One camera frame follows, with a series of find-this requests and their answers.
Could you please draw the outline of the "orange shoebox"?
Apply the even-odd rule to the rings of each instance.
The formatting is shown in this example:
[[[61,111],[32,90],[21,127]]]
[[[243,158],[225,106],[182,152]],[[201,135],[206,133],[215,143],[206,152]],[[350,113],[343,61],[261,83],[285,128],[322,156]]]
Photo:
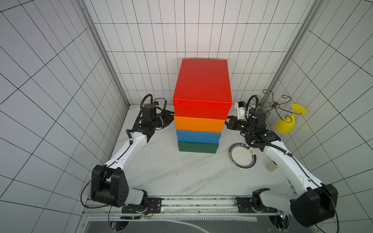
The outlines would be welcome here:
[[[174,117],[176,129],[180,131],[221,133],[225,120],[196,118],[196,117]]]

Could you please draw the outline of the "red shoebox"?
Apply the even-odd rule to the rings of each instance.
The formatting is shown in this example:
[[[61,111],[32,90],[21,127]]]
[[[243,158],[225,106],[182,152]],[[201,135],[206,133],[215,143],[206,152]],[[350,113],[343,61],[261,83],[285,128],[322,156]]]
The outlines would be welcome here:
[[[173,105],[178,117],[226,120],[232,107],[227,60],[183,59]]]

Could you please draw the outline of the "green shoebox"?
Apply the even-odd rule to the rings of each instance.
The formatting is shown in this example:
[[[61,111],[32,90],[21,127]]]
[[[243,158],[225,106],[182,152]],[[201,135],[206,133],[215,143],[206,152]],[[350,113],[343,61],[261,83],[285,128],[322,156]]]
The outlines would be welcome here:
[[[182,152],[198,152],[198,153],[216,153],[218,144],[194,143],[194,142],[178,142],[179,151]]]

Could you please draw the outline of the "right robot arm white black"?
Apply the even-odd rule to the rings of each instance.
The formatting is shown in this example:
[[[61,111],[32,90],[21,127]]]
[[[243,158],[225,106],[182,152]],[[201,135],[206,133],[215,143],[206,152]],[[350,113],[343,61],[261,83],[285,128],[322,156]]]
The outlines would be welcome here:
[[[304,227],[338,217],[338,191],[311,174],[286,148],[280,137],[267,129],[266,115],[259,107],[237,107],[237,116],[228,116],[229,130],[243,134],[247,145],[258,148],[271,158],[293,185],[295,194],[287,195],[261,188],[253,191],[251,208],[261,213],[273,208],[294,216]]]

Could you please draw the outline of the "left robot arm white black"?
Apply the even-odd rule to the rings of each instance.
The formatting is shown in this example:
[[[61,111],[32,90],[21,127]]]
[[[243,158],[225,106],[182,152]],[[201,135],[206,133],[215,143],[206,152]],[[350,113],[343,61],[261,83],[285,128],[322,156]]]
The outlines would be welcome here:
[[[147,192],[129,185],[125,170],[131,160],[149,142],[155,131],[168,127],[174,120],[174,112],[166,109],[167,102],[152,101],[140,106],[140,112],[132,129],[127,129],[128,140],[104,165],[96,165],[92,171],[91,194],[93,201],[122,207],[148,205]]]

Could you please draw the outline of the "blue shoebox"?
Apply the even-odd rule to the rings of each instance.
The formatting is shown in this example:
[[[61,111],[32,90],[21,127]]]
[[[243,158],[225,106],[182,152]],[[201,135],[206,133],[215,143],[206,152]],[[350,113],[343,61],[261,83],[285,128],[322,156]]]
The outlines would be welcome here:
[[[177,130],[176,135],[179,142],[218,144],[221,133],[181,131]]]

